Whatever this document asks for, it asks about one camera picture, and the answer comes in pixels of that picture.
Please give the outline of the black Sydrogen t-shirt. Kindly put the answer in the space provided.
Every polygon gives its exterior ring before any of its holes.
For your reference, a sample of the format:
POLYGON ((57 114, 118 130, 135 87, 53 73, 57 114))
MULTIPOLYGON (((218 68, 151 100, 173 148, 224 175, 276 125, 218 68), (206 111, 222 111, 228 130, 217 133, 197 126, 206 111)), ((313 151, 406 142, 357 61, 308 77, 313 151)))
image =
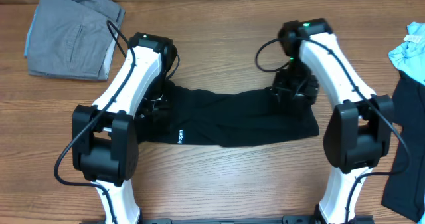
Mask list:
POLYGON ((138 142, 167 144, 259 146, 319 135, 311 107, 283 108, 269 88, 239 94, 189 90, 165 83, 171 102, 159 121, 138 118, 138 142))

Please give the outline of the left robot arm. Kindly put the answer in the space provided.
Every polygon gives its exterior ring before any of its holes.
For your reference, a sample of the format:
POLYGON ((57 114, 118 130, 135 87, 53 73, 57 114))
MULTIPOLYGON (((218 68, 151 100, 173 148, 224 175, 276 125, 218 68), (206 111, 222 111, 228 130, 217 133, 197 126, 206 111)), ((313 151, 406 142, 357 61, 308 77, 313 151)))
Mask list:
POLYGON ((136 33, 115 79, 91 106, 72 115, 72 162, 95 187, 105 223, 142 223, 131 179, 139 159, 136 120, 162 121, 169 104, 163 94, 167 72, 178 57, 173 41, 136 33))

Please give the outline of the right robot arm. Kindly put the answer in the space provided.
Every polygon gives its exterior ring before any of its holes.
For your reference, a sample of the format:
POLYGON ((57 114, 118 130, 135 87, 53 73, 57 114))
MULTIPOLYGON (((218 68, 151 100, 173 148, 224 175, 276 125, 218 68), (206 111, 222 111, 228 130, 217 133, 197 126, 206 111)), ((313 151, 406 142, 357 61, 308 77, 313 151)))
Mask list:
POLYGON ((284 217, 284 223, 372 223, 355 204, 365 177, 388 154, 394 105, 377 96, 358 76, 323 18, 286 22, 278 33, 289 61, 279 69, 272 92, 290 114, 305 114, 319 88, 333 113, 323 136, 332 169, 325 194, 312 215, 284 217))

